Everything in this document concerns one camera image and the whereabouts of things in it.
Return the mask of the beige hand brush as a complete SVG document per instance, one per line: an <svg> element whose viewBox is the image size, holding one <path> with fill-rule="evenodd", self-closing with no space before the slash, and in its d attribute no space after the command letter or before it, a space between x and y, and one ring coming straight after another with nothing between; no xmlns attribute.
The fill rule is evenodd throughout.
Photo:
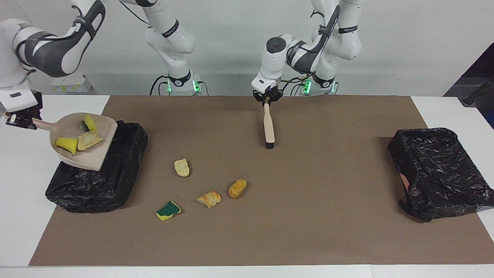
<svg viewBox="0 0 494 278"><path fill-rule="evenodd" d="M274 136L273 120L270 114L270 105L268 103L265 103L263 107L264 107L263 123L264 123L266 148L273 149L275 136Z"/></svg>

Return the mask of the yellow sponge wedge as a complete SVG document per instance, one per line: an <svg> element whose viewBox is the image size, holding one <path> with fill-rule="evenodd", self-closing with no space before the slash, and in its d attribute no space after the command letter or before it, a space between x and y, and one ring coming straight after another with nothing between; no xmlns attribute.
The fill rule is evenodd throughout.
<svg viewBox="0 0 494 278"><path fill-rule="evenodd" d="M78 151L78 142L79 140L76 138L58 137L55 145L69 151L72 156L75 156Z"/></svg>

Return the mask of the notched yellow sponge piece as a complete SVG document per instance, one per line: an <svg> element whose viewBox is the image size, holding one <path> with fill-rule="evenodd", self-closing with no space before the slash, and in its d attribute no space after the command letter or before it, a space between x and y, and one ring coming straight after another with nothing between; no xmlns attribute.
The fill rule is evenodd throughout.
<svg viewBox="0 0 494 278"><path fill-rule="evenodd" d="M97 133L96 125L90 114L86 114L81 122L81 128L84 132L95 132Z"/></svg>

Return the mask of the pale striped croissant piece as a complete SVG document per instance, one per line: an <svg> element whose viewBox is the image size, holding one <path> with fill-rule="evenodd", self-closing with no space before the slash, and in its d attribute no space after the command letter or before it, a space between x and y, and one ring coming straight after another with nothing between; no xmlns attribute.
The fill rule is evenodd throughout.
<svg viewBox="0 0 494 278"><path fill-rule="evenodd" d="M85 151L91 147L96 146L102 141L104 141L104 139L100 138L96 131L88 131L78 136L76 148L79 151Z"/></svg>

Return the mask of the beige plastic dustpan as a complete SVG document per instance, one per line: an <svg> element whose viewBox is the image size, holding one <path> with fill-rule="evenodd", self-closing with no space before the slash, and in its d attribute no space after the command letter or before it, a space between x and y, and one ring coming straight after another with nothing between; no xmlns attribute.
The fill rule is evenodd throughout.
<svg viewBox="0 0 494 278"><path fill-rule="evenodd" d="M104 141L72 156L69 151L56 146L56 139L58 137L77 138L80 134L83 134L82 121L86 115L91 116L95 123L98 136L104 139ZM45 122L32 118L32 123L37 128L49 132L51 146L62 162L73 167L94 171L100 171L113 136L118 128L117 122L112 118L85 112L68 114L56 122Z"/></svg>

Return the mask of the brown bread roll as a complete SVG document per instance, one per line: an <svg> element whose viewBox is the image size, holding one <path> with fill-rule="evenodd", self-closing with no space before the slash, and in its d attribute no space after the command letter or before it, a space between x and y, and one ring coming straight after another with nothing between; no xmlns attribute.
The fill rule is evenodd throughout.
<svg viewBox="0 0 494 278"><path fill-rule="evenodd" d="M228 189L229 196L232 199L237 199L247 187L247 181L243 178L237 179Z"/></svg>

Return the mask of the pale bread chunk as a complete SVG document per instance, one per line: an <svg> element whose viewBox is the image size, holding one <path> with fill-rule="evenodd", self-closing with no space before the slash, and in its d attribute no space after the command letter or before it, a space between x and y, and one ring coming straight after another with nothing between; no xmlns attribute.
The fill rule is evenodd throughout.
<svg viewBox="0 0 494 278"><path fill-rule="evenodd" d="M188 177L190 175L190 167L187 159L185 158L176 160L174 162L174 169L176 174L178 174L178 176Z"/></svg>

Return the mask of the orange white croissant piece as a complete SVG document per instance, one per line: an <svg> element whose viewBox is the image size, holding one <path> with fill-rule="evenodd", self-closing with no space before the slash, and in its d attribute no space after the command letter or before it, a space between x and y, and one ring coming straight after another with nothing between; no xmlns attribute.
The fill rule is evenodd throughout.
<svg viewBox="0 0 494 278"><path fill-rule="evenodd" d="M208 209L212 208L213 206L215 206L216 204L221 202L221 200L222 200L222 197L221 197L220 193L218 193L216 191L208 192L208 193L202 195L201 197L196 198L197 202L205 205Z"/></svg>

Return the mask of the green yellow sponge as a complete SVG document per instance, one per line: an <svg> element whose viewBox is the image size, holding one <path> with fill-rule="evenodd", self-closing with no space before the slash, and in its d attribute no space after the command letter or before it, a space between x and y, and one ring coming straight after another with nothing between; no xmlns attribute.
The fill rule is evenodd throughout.
<svg viewBox="0 0 494 278"><path fill-rule="evenodd" d="M181 213L180 206L171 200L164 207L156 211L156 216L159 220L168 220L179 213Z"/></svg>

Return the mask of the black trash bag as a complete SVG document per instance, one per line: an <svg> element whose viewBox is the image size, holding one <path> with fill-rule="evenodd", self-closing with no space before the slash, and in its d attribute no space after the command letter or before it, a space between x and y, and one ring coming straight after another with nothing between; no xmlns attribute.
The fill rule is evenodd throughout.
<svg viewBox="0 0 494 278"><path fill-rule="evenodd" d="M429 223L494 209L494 189L452 130L400 129L387 149L396 171L409 181L399 201L409 215Z"/></svg>
<svg viewBox="0 0 494 278"><path fill-rule="evenodd" d="M117 122L100 171L60 162L46 189L46 198L74 213L108 212L123 206L137 180L148 136L138 123Z"/></svg>

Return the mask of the white cardboard box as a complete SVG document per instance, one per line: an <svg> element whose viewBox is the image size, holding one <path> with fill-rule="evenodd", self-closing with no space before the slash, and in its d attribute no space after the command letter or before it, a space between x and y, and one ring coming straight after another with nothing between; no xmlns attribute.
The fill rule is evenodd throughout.
<svg viewBox="0 0 494 278"><path fill-rule="evenodd" d="M92 84L85 75L53 78L51 86L57 93L90 93Z"/></svg>

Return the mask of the brown table mat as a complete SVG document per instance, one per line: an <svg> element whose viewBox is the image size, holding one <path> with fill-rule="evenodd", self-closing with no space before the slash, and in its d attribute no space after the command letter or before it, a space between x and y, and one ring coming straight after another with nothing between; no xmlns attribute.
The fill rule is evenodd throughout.
<svg viewBox="0 0 494 278"><path fill-rule="evenodd" d="M56 208L30 265L494 263L477 214L420 224L399 208L387 145L425 127L410 97L283 97L271 113L268 150L253 97L110 97L103 114L149 137L129 200L100 214ZM174 169L183 158L188 177ZM196 198L211 191L222 200L208 209ZM171 200L181 213L159 220Z"/></svg>

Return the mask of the black stand leg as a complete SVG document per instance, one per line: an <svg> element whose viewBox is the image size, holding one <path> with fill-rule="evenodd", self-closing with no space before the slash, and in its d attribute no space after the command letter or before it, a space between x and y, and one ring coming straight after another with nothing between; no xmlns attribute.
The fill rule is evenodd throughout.
<svg viewBox="0 0 494 278"><path fill-rule="evenodd" d="M475 107L475 100L477 98L492 92L494 92L494 74L487 78L473 93L470 93L466 97L458 97L458 100L464 107Z"/></svg>

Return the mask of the dark panel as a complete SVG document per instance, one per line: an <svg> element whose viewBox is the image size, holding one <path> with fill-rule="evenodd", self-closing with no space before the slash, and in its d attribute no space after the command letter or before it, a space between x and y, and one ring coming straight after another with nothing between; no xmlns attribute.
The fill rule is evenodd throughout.
<svg viewBox="0 0 494 278"><path fill-rule="evenodd" d="M452 87L443 95L445 97L466 97L494 74L494 42L479 58L460 76ZM494 92L475 100L475 108L494 129Z"/></svg>

